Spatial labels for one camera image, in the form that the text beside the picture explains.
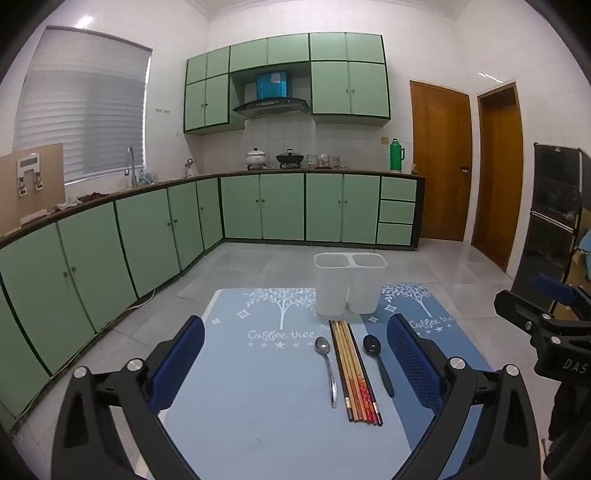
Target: chopsticks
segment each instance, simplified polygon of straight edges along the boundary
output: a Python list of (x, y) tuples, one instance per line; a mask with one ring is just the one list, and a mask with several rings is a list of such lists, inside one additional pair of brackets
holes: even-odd
[(331, 320), (329, 325), (349, 421), (383, 425), (351, 326), (340, 320)]

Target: pot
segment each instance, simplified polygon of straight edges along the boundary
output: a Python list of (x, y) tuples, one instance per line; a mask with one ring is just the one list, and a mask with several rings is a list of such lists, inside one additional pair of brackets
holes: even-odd
[(258, 148), (246, 154), (246, 165), (266, 165), (267, 154)]

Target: black refrigerator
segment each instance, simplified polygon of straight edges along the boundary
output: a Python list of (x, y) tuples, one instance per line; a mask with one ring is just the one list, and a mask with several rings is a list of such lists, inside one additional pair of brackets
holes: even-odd
[[(591, 170), (589, 157), (577, 148), (534, 144), (534, 152), (530, 225), (511, 291), (550, 312), (554, 302), (537, 291), (533, 279), (542, 273), (564, 281), (577, 243), (583, 180)], [(585, 184), (591, 189), (591, 182)]]

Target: floor tile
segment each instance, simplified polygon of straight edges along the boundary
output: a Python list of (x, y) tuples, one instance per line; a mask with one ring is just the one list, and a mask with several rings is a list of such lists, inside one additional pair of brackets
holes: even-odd
[(181, 297), (169, 299), (167, 304), (133, 334), (133, 339), (155, 347), (160, 342), (171, 340), (191, 315), (203, 315), (207, 308), (204, 300), (188, 300)]

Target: kitchen cabinet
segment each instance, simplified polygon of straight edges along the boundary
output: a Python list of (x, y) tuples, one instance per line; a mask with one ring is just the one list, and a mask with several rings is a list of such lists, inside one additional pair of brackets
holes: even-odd
[(217, 179), (196, 182), (203, 248), (207, 250), (223, 238)]
[(205, 80), (186, 86), (184, 129), (205, 126)]
[(137, 300), (119, 240), (113, 203), (57, 222), (70, 273), (99, 331)]
[(304, 174), (261, 175), (262, 237), (304, 239)]
[(227, 238), (262, 238), (259, 175), (224, 177), (223, 223)]
[(343, 176), (306, 174), (306, 240), (340, 242)]
[(351, 112), (354, 115), (390, 116), (386, 65), (350, 61), (349, 73)]
[(187, 85), (204, 80), (207, 70), (207, 53), (187, 60)]
[(379, 177), (345, 175), (343, 242), (373, 244), (378, 223)]
[(271, 37), (269, 38), (268, 45), (269, 65), (310, 60), (307, 33)]
[(347, 33), (347, 59), (384, 63), (384, 47), (380, 35)]
[(228, 73), (230, 47), (219, 48), (207, 54), (207, 78)]
[(115, 202), (119, 231), (140, 297), (180, 272), (166, 189)]
[(228, 76), (220, 75), (205, 81), (205, 125), (228, 121)]
[[(0, 331), (0, 402), (9, 410), (7, 413), (17, 417), (47, 383), (49, 375), (27, 345), (2, 293)], [(14, 420), (6, 415), (6, 419), (0, 417), (0, 422), (8, 430)]]
[(203, 252), (197, 190), (192, 183), (176, 185), (167, 190), (178, 263), (184, 270)]
[(69, 274), (55, 223), (0, 250), (0, 271), (15, 312), (52, 373), (95, 331)]
[(347, 60), (344, 33), (311, 33), (310, 60)]
[(312, 113), (351, 113), (347, 62), (312, 62)]
[(230, 72), (267, 64), (267, 39), (247, 41), (230, 48)]

